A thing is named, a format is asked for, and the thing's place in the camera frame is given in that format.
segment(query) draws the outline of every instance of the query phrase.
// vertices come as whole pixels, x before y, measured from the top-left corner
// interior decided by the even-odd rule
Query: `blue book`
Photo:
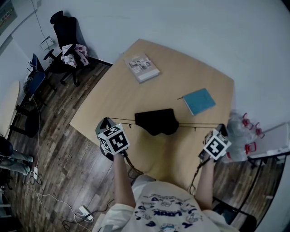
[[[183,99],[192,115],[199,114],[216,105],[206,89],[197,90],[185,95]]]

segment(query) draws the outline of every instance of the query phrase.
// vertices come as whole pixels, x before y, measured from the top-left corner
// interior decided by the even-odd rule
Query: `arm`
[[[127,174],[124,157],[121,154],[114,156],[115,169],[115,202],[135,208],[136,202]]]
[[[207,160],[209,154],[206,154],[204,160]],[[195,193],[195,200],[198,202],[201,210],[212,209],[213,202],[213,159],[210,159],[203,167],[200,174],[198,187]]]

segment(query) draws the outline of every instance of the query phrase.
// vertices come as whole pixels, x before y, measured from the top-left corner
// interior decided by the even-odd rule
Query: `white wall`
[[[270,128],[290,119],[290,13],[280,0],[42,0],[45,30],[64,10],[92,56],[114,63],[138,38],[197,58],[235,81],[237,108]]]
[[[0,35],[0,102],[13,81],[20,82],[18,102],[22,101],[23,85],[29,73],[26,68],[30,68],[28,61],[31,61],[33,53],[38,56],[43,68],[49,65],[49,60],[43,60],[48,50],[43,51],[39,45],[44,37],[31,0],[12,0],[12,3],[17,18]]]
[[[18,44],[8,37],[0,48],[0,100],[14,81],[20,82],[19,102],[24,97],[23,85],[28,74],[26,67],[29,59],[25,56]]]

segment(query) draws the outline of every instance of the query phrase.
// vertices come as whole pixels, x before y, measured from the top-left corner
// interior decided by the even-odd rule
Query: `cloth on chair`
[[[64,56],[64,54],[70,49],[72,44],[63,46],[63,54],[62,54],[62,61],[65,64],[71,65],[74,68],[77,66],[77,62],[75,61],[74,55],[71,53],[67,56]],[[83,63],[84,66],[89,64],[88,61],[88,55],[87,55],[87,47],[81,44],[76,44],[76,47],[74,48],[74,51],[80,56],[80,61]]]

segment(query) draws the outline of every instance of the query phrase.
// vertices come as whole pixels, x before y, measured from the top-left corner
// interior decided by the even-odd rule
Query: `wooden table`
[[[124,62],[125,58],[138,53],[145,53],[161,71],[159,76],[142,84]],[[194,58],[139,39],[94,87],[70,124],[97,145],[95,128],[104,117],[134,119],[138,112],[173,108],[179,123],[226,125],[233,84],[232,79]],[[202,88],[208,90],[216,106],[192,116],[184,101],[177,99]],[[124,124],[123,127],[131,144],[127,153],[136,168],[158,180],[188,188],[199,164],[202,141],[211,129],[197,128],[194,131],[180,127],[169,136],[152,136],[136,125],[130,128]]]
[[[20,90],[19,81],[13,82],[9,87],[7,94],[0,103],[0,134],[5,138],[8,136],[9,127],[15,116],[15,109]]]

